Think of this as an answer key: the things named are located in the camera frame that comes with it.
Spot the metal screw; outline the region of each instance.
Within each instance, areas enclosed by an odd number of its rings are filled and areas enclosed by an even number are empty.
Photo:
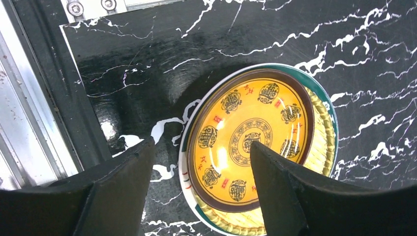
[[[101,0],[101,6],[108,11],[113,11],[116,8],[116,1],[115,0]]]
[[[73,1],[66,6],[69,14],[73,16],[81,16],[84,13],[84,7],[81,3]]]

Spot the brown plate rim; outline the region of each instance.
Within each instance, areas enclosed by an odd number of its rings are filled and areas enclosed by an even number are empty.
[[[313,141],[315,121],[314,121],[313,104],[310,100],[310,96],[308,95],[308,92],[305,90],[304,86],[297,79],[295,79],[293,76],[285,72],[282,72],[276,69],[269,69],[269,68],[251,70],[251,71],[242,73],[240,75],[237,75],[231,78],[230,81],[227,81],[217,91],[213,92],[212,96],[209,97],[209,99],[207,99],[207,101],[205,102],[204,107],[198,112],[195,118],[195,122],[193,126],[191,127],[190,139],[187,145],[188,146],[187,169],[188,169],[188,173],[190,176],[191,185],[193,186],[196,193],[200,196],[200,198],[210,207],[217,209],[217,210],[224,211],[224,212],[239,213],[239,212],[250,211],[250,210],[258,208],[260,204],[259,204],[259,201],[257,201],[255,203],[250,203],[250,204],[243,205],[243,206],[232,206],[232,205],[218,202],[216,199],[214,199],[213,197],[211,197],[208,193],[204,191],[204,189],[199,185],[197,181],[197,174],[195,173],[194,168],[192,168],[194,166],[194,158],[191,158],[191,155],[194,152],[194,145],[191,145],[191,144],[195,143],[195,140],[198,136],[198,134],[193,133],[193,131],[196,129],[196,127],[198,127],[198,129],[196,130],[199,130],[199,127],[202,125],[202,122],[203,122],[203,120],[199,118],[207,114],[207,112],[210,111],[210,109],[213,106],[214,101],[218,100],[221,96],[223,96],[224,93],[228,91],[230,88],[233,88],[234,86],[241,84],[245,81],[256,79],[256,78],[269,78],[269,79],[273,79],[277,81],[282,81],[288,84],[289,86],[291,86],[298,93],[298,96],[300,97],[309,119],[307,122],[308,129],[307,129],[307,140],[306,140],[307,143],[305,146],[306,150],[304,151],[299,164],[301,165],[304,164],[310,152],[312,141]]]

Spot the plate center medallion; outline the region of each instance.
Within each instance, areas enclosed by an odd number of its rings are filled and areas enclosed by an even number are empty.
[[[272,128],[264,119],[246,120],[233,132],[229,143],[229,154],[237,165],[250,167],[250,146],[254,141],[271,147]]]

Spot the black countertop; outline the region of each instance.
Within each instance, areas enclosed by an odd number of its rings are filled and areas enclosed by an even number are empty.
[[[181,191],[179,137],[199,99],[248,65],[293,65],[329,93],[340,129],[332,178],[380,189],[416,182],[416,8],[413,0],[189,0],[63,31],[112,154],[149,135],[157,142],[147,235],[210,236],[219,234]]]

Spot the plate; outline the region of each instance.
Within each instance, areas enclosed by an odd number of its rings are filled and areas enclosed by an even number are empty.
[[[215,210],[211,208],[208,205],[205,205],[201,199],[195,195],[195,191],[193,187],[191,186],[190,181],[190,175],[188,172],[188,163],[187,163],[187,153],[189,151],[188,143],[190,142],[190,131],[191,128],[194,126],[196,116],[200,113],[200,110],[203,108],[203,105],[206,104],[209,97],[212,96],[217,90],[219,90],[220,87],[224,86],[227,82],[229,82],[232,78],[254,70],[254,69],[260,69],[260,68],[270,68],[270,69],[277,69],[280,71],[283,71],[292,77],[296,78],[303,86],[307,88],[307,92],[309,93],[310,97],[313,97],[315,101],[313,101],[313,107],[315,109],[315,115],[317,115],[317,112],[320,113],[321,117],[324,117],[324,119],[321,122],[324,122],[325,120],[330,120],[330,123],[327,122],[326,126],[330,126],[332,133],[332,139],[333,139],[333,148],[328,148],[327,155],[331,155],[332,159],[330,161],[326,161],[325,168],[323,169],[323,174],[326,176],[329,176],[332,168],[333,168],[333,160],[335,156],[337,155],[337,147],[338,147],[338,125],[337,125],[337,118],[336,113],[334,111],[334,108],[331,104],[330,98],[327,95],[326,91],[321,87],[321,85],[312,77],[307,75],[301,70],[298,70],[294,67],[291,67],[289,65],[284,64],[278,64],[278,63],[264,63],[264,64],[258,64],[253,65],[244,69],[241,69],[222,81],[220,81],[216,86],[214,86],[201,100],[200,104],[196,107],[193,114],[190,116],[190,121],[187,123],[183,136],[181,138],[181,144],[180,144],[180,152],[179,152],[179,178],[181,187],[184,193],[184,196],[187,200],[187,203],[191,207],[193,213],[208,227],[210,227],[212,230],[219,232],[221,234],[227,235],[227,236],[234,236],[234,235],[264,235],[265,229],[263,227],[255,228],[256,225],[259,225],[260,222],[256,222],[255,220],[250,219],[252,216],[260,215],[262,217],[262,213],[260,211],[260,208],[257,208],[252,211],[242,212],[242,213],[227,213]],[[314,165],[316,163],[309,162],[304,164],[304,166],[308,166],[308,168],[313,169]],[[248,226],[254,227],[253,230],[249,229],[240,229],[238,227],[233,227],[233,224],[238,223],[245,223]]]
[[[191,184],[216,210],[256,209],[252,142],[303,164],[313,130],[310,97],[295,78],[268,68],[240,74],[214,92],[196,116],[187,154]]]

